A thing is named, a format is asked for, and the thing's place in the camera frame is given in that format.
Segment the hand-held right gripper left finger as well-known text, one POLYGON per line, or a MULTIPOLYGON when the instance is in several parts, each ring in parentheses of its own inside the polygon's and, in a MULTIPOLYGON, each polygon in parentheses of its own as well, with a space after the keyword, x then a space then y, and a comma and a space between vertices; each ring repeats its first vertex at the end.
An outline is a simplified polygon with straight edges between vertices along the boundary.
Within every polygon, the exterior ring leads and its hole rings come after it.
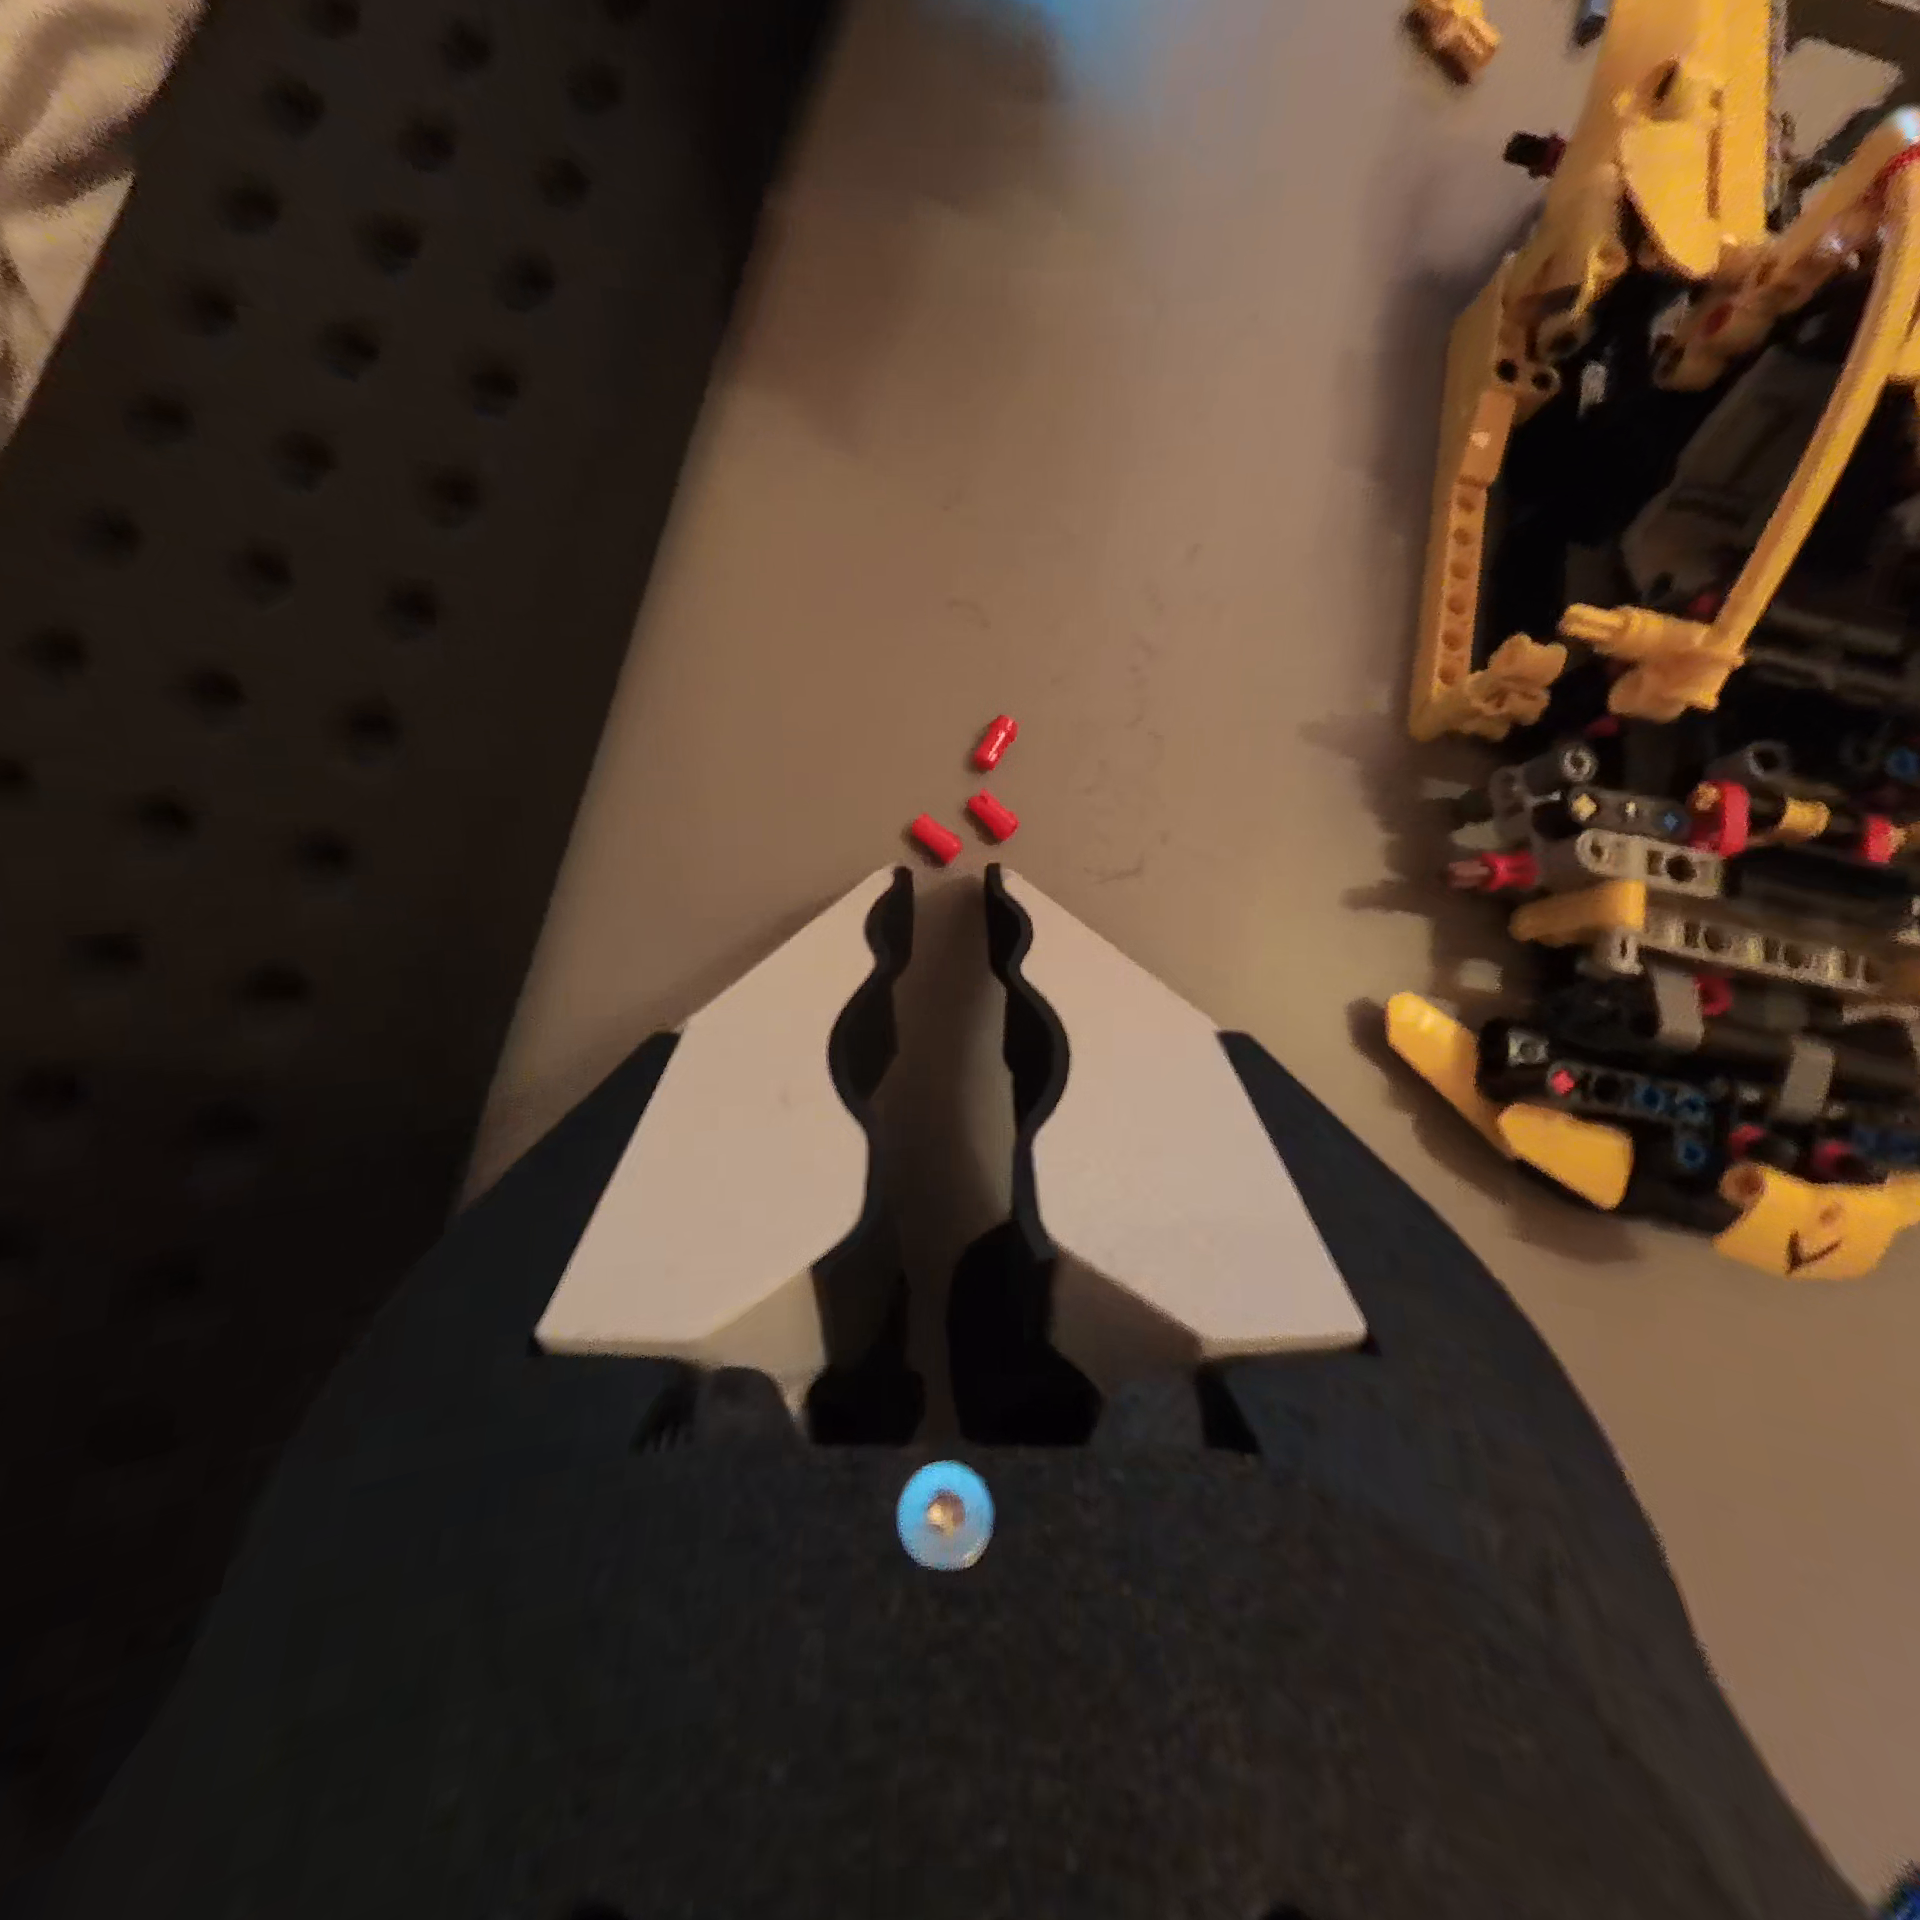
POLYGON ((664 1031, 652 1104, 533 1311, 549 1357, 753 1372, 802 1438, 918 1432, 878 1129, 915 928, 915 872, 870 872, 664 1031))

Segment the yellow brick toy car model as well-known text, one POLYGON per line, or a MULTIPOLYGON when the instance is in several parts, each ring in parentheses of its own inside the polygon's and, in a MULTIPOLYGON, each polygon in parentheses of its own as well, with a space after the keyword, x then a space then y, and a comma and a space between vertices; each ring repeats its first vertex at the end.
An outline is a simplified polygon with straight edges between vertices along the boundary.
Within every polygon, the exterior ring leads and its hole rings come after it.
POLYGON ((1528 989, 1381 1042, 1502 1165, 1765 1276, 1920 1232, 1920 64, 1793 145, 1793 0, 1585 0, 1448 327, 1406 738, 1528 989))

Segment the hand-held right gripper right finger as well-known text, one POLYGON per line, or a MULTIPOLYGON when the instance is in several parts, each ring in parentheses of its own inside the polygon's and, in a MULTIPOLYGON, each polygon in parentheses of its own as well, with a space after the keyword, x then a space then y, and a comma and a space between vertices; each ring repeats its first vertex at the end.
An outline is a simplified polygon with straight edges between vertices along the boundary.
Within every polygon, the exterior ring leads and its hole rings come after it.
POLYGON ((1369 1348, 1230 1031, 1009 859, 981 872, 981 961, 1009 1212, 950 1270, 961 1432, 1093 1438, 1219 1366, 1369 1348))

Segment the person's white shirt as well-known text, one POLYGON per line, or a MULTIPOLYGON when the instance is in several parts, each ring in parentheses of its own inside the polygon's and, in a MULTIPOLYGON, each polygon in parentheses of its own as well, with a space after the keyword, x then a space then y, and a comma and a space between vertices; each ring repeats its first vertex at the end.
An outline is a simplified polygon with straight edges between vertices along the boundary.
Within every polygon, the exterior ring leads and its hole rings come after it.
POLYGON ((132 207, 132 136, 207 0, 10 0, 0 5, 0 437, 132 207))

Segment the grey desk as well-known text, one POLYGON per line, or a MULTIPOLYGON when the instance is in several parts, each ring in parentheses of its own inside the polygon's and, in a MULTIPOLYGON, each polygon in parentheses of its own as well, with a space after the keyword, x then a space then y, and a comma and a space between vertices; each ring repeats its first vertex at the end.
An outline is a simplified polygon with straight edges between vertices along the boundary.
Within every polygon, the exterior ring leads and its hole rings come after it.
POLYGON ((1604 1417, 1746 1740, 1920 1856, 1920 1263, 1781 1282, 1494 1165, 1381 989, 1479 1008, 1406 609, 1440 351, 1563 133, 1568 0, 858 0, 762 207, 460 1208, 1021 712, 1009 859, 1312 1084, 1604 1417))

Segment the black perforated mat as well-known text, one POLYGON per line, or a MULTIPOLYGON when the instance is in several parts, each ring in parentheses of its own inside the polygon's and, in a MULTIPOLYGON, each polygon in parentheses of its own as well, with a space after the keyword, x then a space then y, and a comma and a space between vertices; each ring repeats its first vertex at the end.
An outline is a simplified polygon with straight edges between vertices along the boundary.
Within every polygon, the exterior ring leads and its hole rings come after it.
POLYGON ((444 1232, 834 0, 211 0, 0 465, 0 1912, 444 1232))

